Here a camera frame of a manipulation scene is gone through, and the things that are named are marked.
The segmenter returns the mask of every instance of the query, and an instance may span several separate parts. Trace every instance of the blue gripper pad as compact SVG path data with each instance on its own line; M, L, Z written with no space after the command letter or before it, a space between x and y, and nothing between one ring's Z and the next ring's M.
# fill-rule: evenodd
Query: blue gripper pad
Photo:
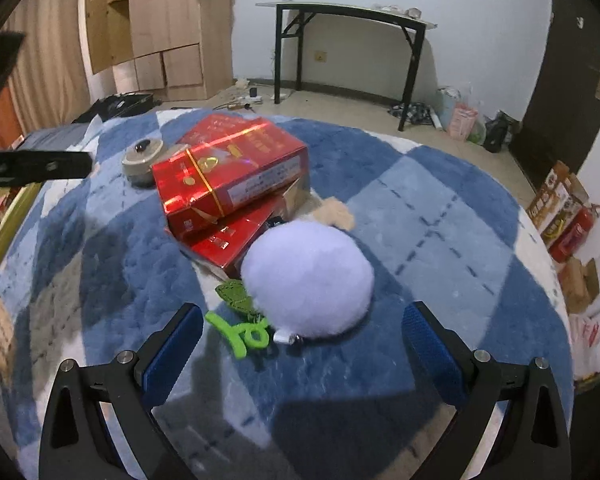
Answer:
M402 338L416 351L444 402L460 408L466 401L462 372L449 350L414 303L404 309Z
M142 376L142 403L151 409L164 404L191 352L202 336L204 319L193 306L167 338Z

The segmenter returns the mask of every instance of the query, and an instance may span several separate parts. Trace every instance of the cabinet drawer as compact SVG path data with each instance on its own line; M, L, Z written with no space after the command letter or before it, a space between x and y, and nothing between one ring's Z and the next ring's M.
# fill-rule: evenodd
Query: cabinet drawer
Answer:
M139 90L164 88L164 75L160 53L136 57L136 74L138 75Z
M125 94L127 92L137 92L139 90L135 60L132 59L131 61L114 65L112 69L113 81L116 82L117 93Z
M202 84L200 46L189 45L162 53L168 86Z

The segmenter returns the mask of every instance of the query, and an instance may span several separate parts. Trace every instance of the table leg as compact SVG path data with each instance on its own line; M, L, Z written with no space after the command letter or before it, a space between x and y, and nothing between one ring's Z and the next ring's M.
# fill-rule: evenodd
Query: table leg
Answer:
M299 12L298 23L298 70L296 72L296 90L302 90L302 48L304 47L304 12Z
M411 96L413 95L413 86L416 83L416 75L418 73L418 66L420 65L420 54L422 52L422 44L424 43L424 29L416 31L416 39L411 49L411 59L409 61L409 73L407 74L407 81L404 85L404 93L402 94L402 102L404 108L402 110L402 117L400 118L400 125L398 131L404 131L404 123L407 120L407 113L409 111L409 104L411 104Z
M280 57L282 55L282 7L276 6L276 53L274 61L274 103L280 104Z

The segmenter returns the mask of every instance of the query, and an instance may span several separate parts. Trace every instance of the cardboard box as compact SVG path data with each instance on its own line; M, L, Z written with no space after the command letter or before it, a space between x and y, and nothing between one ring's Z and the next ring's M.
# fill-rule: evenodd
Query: cardboard box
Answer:
M179 141L185 147L154 164L171 233L178 239L307 173L307 146L272 122L212 114Z
M600 293L596 262L592 258L586 267L577 258L570 258L558 273L568 314L583 313Z
M568 177L568 166L559 160L546 176L536 197L526 210L529 218L541 234L549 227L549 224L563 208L570 195L571 182Z
M569 197L565 200L562 209L560 209L551 222L549 222L547 228L542 231L542 241L547 248L551 247L551 245L567 229L569 224L571 224L571 221L573 221L584 205L589 202L589 195L578 180L578 177L571 173L568 180L571 184Z
M239 278L244 255L267 230L267 221L275 217L291 220L309 193L309 178L305 174L283 192L250 203L224 218L220 225L185 235L180 242L182 251L221 280Z

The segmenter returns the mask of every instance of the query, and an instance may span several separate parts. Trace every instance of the gold ribbon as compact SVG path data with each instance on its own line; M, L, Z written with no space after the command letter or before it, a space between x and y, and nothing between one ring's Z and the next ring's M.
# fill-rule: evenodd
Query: gold ribbon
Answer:
M202 182L205 183L205 186L209 190L209 193L211 193L211 196L216 201L216 205L218 206L218 211L220 212L220 216L224 216L224 210L222 210L222 206L220 205L220 201L218 200L218 196L216 195L215 190L211 187L211 185L209 184L208 180L205 178L205 175L202 173L202 171L200 171L200 168L198 167L196 160L193 158L193 155L191 155L191 152L189 151L188 148L186 149L186 152L187 152L187 155L189 155L189 158L191 160L191 163L193 164L193 167L196 168L198 175L202 179Z

